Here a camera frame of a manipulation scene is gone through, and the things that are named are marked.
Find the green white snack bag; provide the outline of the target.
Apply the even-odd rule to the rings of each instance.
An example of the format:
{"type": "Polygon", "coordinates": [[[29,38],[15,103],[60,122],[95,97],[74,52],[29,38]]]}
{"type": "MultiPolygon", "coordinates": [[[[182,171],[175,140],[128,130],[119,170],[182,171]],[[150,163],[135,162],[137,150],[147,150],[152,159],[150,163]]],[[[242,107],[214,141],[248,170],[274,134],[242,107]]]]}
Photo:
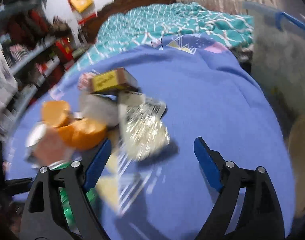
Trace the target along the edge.
{"type": "Polygon", "coordinates": [[[95,187],[103,168],[95,160],[76,160],[65,168],[52,170],[54,180],[66,189],[76,226],[83,239],[95,239],[102,231],[87,193],[95,187]]]}

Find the orange peel half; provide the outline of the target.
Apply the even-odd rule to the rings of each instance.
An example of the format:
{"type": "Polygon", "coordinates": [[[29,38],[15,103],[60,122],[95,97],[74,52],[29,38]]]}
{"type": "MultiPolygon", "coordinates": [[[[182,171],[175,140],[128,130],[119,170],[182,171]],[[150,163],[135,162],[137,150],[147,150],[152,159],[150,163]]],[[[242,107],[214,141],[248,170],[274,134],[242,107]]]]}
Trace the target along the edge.
{"type": "Polygon", "coordinates": [[[71,121],[71,108],[68,102],[47,101],[42,104],[41,119],[48,126],[59,128],[71,121]]]}

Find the blue printed blanket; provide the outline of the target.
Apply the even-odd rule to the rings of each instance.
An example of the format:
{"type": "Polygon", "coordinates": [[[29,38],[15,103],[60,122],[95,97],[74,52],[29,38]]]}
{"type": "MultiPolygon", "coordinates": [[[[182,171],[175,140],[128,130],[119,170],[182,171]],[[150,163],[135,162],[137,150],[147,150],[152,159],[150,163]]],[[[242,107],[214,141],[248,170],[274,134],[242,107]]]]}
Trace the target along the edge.
{"type": "Polygon", "coordinates": [[[229,51],[210,48],[203,37],[183,40],[197,51],[140,46],[93,66],[98,72],[125,67],[146,95],[164,101],[168,111],[163,121],[171,136],[170,149],[157,159],[135,164],[120,155],[120,209],[113,211],[103,202],[99,215],[105,231],[112,239],[195,238],[216,197],[193,151],[194,140],[202,137],[242,168],[267,169],[288,235],[295,183],[270,104],[229,51]]]}

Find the yellow brown small box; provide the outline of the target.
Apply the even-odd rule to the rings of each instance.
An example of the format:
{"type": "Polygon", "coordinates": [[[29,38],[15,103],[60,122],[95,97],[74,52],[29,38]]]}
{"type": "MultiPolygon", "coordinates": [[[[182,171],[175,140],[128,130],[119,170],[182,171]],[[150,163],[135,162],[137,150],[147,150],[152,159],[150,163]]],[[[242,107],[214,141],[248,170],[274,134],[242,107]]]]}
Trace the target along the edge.
{"type": "Polygon", "coordinates": [[[90,81],[94,94],[116,95],[119,91],[139,91],[138,81],[125,69],[116,68],[93,76],[90,81]]]}

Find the silver snack wrapper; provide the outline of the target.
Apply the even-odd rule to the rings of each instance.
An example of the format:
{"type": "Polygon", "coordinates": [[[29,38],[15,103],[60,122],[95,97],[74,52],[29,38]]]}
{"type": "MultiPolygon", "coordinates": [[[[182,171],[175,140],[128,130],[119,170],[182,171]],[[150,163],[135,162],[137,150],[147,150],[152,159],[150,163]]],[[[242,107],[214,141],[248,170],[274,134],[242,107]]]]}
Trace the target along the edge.
{"type": "Polygon", "coordinates": [[[120,135],[128,157],[143,161],[158,155],[170,143],[162,122],[167,105],[138,92],[117,95],[120,135]]]}

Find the pink translucent wrapper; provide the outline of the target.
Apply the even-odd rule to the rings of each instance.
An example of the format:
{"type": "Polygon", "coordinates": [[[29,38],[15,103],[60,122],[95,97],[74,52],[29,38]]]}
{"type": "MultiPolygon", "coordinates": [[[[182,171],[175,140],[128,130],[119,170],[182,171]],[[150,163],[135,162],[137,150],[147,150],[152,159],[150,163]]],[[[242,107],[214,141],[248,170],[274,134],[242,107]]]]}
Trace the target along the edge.
{"type": "Polygon", "coordinates": [[[74,148],[67,146],[57,129],[37,122],[25,140],[25,160],[37,167],[56,168],[71,159],[74,148]]]}

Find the dark wooden headboard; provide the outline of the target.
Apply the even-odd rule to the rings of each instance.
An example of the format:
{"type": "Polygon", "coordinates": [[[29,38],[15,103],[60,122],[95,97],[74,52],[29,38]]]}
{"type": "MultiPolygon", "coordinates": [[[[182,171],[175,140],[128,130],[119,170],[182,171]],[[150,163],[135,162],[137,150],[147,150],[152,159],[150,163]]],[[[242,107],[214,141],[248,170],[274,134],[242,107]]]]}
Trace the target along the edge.
{"type": "Polygon", "coordinates": [[[131,9],[152,4],[173,4],[176,0],[114,0],[101,10],[78,21],[78,39],[81,43],[94,43],[101,25],[114,14],[126,14],[131,9]]]}

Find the orange wall calendar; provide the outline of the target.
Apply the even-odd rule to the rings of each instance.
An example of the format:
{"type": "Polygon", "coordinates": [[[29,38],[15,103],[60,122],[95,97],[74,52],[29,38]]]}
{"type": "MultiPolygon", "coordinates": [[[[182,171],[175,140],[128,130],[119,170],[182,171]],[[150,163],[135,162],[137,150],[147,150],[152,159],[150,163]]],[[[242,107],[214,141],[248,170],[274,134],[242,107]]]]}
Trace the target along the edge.
{"type": "Polygon", "coordinates": [[[89,19],[97,16],[93,0],[67,0],[78,25],[83,25],[89,19]]]}

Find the teal patterned quilt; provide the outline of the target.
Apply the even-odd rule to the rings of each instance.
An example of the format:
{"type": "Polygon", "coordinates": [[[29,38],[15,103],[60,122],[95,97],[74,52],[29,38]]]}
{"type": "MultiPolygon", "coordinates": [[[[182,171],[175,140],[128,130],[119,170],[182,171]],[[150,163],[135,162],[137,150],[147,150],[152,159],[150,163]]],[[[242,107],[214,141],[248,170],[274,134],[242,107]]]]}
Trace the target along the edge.
{"type": "Polygon", "coordinates": [[[172,35],[205,33],[226,46],[241,64],[253,55],[253,18],[210,11],[198,3],[153,4],[117,13],[103,22],[95,44],[67,71],[73,75],[103,59],[172,35]]]}

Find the cluttered metal shelf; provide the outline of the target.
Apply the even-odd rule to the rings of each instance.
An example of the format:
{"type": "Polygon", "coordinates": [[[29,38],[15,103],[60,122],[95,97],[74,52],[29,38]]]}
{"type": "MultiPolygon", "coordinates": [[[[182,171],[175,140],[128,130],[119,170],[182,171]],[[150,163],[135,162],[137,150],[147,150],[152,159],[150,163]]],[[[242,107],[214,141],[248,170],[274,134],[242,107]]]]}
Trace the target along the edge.
{"type": "Polygon", "coordinates": [[[75,49],[70,23],[46,18],[46,0],[0,3],[0,140],[52,72],[75,49]]]}

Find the cardboard trash bucket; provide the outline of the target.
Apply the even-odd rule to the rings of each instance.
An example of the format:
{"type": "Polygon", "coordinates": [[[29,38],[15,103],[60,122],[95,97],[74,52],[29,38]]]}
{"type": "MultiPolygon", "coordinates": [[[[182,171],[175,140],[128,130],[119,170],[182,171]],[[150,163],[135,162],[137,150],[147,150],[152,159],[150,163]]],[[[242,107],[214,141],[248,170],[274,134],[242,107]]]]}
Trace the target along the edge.
{"type": "Polygon", "coordinates": [[[295,178],[295,217],[299,218],[305,215],[305,115],[293,124],[287,146],[295,178]]]}

